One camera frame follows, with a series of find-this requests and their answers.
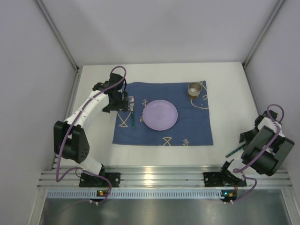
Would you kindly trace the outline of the blue fish-print cloth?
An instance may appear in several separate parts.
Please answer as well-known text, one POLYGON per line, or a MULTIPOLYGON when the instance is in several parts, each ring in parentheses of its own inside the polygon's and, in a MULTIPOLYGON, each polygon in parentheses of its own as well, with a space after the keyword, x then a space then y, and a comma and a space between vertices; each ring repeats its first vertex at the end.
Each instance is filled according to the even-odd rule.
POLYGON ((188 82, 144 83, 127 85, 134 97, 135 129, 131 125, 131 111, 118 112, 113 143, 138 146, 211 146, 213 145, 206 82, 201 81, 197 99, 188 97, 188 82), (154 100, 171 102, 178 111, 175 125, 165 131, 150 129, 143 121, 145 106, 154 100))

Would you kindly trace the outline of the teal-handled spoon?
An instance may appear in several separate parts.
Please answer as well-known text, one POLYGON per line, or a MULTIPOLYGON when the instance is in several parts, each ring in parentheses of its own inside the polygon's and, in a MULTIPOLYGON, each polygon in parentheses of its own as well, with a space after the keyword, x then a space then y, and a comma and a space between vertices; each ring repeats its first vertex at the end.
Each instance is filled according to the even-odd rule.
POLYGON ((230 153, 228 153, 225 157, 229 158, 230 156, 232 156, 233 154, 235 154, 236 152, 243 150, 247 145, 243 144, 241 146, 239 146, 238 148, 236 148, 235 150, 231 151, 230 153))

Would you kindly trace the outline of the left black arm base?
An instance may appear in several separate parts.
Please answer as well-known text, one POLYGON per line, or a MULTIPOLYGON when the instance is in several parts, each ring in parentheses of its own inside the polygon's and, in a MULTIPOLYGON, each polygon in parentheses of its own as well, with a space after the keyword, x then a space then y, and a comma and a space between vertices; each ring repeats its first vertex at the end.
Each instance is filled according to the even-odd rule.
MULTIPOLYGON (((119 172, 105 172, 104 178, 110 183, 111 187, 118 188, 121 181, 121 173, 119 172)), ((83 171, 80 176, 79 187, 81 188, 108 188, 109 183, 99 177, 90 175, 88 172, 83 171)))

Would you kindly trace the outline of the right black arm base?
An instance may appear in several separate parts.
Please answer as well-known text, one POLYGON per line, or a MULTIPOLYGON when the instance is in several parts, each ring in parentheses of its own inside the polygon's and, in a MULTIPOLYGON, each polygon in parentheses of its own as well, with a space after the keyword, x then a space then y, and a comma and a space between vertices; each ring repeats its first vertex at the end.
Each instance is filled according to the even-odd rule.
POLYGON ((219 172, 204 172, 205 187, 246 187, 247 183, 245 180, 235 177, 228 170, 231 164, 232 162, 226 161, 219 172))

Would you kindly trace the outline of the teal-handled fork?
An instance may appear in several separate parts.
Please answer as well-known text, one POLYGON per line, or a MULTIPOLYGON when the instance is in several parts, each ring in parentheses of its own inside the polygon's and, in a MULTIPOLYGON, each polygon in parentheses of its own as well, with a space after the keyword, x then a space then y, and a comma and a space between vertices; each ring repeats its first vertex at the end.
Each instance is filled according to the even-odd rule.
POLYGON ((128 98, 129 98, 129 106, 131 110, 131 125, 132 125, 132 129, 135 129, 134 97, 129 96, 128 98))

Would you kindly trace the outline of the metal cup with cork base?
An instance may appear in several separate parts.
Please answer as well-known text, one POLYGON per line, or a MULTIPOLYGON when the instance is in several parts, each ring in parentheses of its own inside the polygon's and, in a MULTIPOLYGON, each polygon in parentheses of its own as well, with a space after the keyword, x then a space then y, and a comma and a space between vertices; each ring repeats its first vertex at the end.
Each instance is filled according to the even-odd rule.
POLYGON ((200 82, 192 82, 188 85, 188 97, 190 99, 197 99, 201 93, 202 85, 200 82))

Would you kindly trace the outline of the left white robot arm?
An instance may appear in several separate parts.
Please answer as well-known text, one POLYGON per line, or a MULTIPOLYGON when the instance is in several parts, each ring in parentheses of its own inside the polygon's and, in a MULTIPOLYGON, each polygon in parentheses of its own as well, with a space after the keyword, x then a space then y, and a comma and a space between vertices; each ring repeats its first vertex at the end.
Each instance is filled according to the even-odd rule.
POLYGON ((57 182, 66 175, 59 175, 62 158, 76 162, 79 166, 75 167, 75 170, 80 169, 96 177, 105 175, 105 166, 90 154, 85 129, 92 124, 100 112, 110 113, 128 109, 125 77, 111 72, 108 81, 94 85, 87 99, 73 115, 54 124, 54 152, 59 156, 56 169, 57 182))

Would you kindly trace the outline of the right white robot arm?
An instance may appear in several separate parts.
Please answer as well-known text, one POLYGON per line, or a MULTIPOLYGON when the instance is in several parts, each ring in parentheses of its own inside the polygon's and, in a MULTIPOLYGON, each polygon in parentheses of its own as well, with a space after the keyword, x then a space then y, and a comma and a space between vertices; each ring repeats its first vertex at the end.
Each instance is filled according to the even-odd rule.
POLYGON ((228 183, 238 183, 247 175, 259 174, 272 176, 282 165, 294 141, 282 132, 282 120, 278 114, 267 109, 255 120, 252 130, 240 134, 244 143, 239 159, 226 161, 221 168, 221 177, 228 183))

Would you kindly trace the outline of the purple bowl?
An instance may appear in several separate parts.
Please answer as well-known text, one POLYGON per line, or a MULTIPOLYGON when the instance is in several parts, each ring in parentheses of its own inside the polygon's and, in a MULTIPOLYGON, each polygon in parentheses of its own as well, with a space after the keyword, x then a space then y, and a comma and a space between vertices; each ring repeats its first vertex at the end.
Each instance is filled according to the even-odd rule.
POLYGON ((142 117, 150 129, 165 131, 172 128, 177 122, 178 111, 169 101, 154 100, 145 106, 142 117))

